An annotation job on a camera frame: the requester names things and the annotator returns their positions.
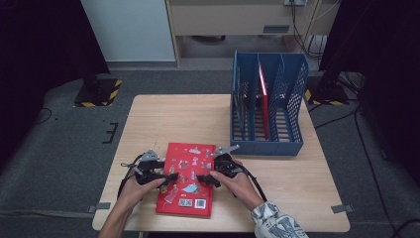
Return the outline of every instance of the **person's right hand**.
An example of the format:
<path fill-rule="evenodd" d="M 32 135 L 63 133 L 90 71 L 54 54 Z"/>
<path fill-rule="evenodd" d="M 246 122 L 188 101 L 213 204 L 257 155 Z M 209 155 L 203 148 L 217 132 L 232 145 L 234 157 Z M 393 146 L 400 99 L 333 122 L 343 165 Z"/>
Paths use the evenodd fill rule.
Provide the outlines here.
<path fill-rule="evenodd" d="M 257 194 L 253 184 L 245 173 L 238 173 L 234 178 L 225 177 L 223 174 L 216 171 L 210 172 L 210 175 L 224 184 L 249 211 L 254 210 L 254 208 L 260 204 L 263 204 L 262 198 Z"/>

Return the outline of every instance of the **power outlet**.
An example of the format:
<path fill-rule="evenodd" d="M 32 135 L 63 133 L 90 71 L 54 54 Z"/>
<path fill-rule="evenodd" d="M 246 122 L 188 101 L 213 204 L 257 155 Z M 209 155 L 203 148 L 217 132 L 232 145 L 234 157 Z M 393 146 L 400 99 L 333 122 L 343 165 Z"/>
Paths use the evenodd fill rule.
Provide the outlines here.
<path fill-rule="evenodd" d="M 291 6 L 291 2 L 294 2 L 295 6 L 305 6 L 307 0 L 284 0 L 284 6 Z"/>

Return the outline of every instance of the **person's left hand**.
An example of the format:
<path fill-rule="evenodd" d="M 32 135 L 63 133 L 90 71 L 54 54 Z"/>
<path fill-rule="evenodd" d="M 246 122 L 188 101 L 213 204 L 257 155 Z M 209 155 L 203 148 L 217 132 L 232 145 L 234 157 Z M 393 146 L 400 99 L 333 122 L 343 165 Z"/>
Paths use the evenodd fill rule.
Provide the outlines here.
<path fill-rule="evenodd" d="M 123 201 L 126 203 L 128 208 L 133 209 L 139 201 L 143 199 L 143 197 L 154 188 L 157 188 L 162 183 L 164 183 L 165 178 L 158 178 L 149 183 L 140 185 L 136 181 L 136 177 L 132 176 L 127 179 L 126 184 L 121 191 L 120 197 L 118 197 L 117 201 Z"/>

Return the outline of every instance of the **yellow and black tape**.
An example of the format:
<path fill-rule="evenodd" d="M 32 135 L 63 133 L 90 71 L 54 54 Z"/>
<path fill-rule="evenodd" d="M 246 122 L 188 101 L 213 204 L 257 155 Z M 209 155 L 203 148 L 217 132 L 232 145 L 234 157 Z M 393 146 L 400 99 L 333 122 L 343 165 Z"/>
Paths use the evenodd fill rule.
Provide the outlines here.
<path fill-rule="evenodd" d="M 347 100 L 326 100 L 326 99 L 316 99 L 312 96 L 312 93 L 310 92 L 309 89 L 307 89 L 305 91 L 305 97 L 306 97 L 306 101 L 308 102 L 309 105 L 319 105 L 319 104 L 324 104 L 324 105 L 335 105 L 335 106 L 341 106 L 341 105 L 348 105 L 349 102 Z"/>
<path fill-rule="evenodd" d="M 109 99 L 102 102 L 75 102 L 75 107 L 95 107 L 95 106 L 110 106 L 114 102 L 115 97 L 117 96 L 118 90 L 120 89 L 120 85 L 122 83 L 122 80 L 116 80 L 115 85 L 109 95 Z"/>

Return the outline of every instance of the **book cover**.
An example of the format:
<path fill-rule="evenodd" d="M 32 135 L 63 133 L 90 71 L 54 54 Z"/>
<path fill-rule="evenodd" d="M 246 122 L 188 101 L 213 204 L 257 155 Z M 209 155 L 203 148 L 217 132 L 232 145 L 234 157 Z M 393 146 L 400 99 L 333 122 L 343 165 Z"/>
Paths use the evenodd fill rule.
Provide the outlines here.
<path fill-rule="evenodd" d="M 260 64 L 260 96 L 261 96 L 261 108 L 262 108 L 262 125 L 265 139 L 269 139 L 269 127 L 268 127 L 268 92 L 266 90 L 266 82 L 263 76 L 263 68 Z"/>
<path fill-rule="evenodd" d="M 200 183 L 196 176 L 213 170 L 215 145 L 169 143 L 163 173 L 179 173 L 175 182 L 161 186 L 157 213 L 210 217 L 213 186 Z"/>

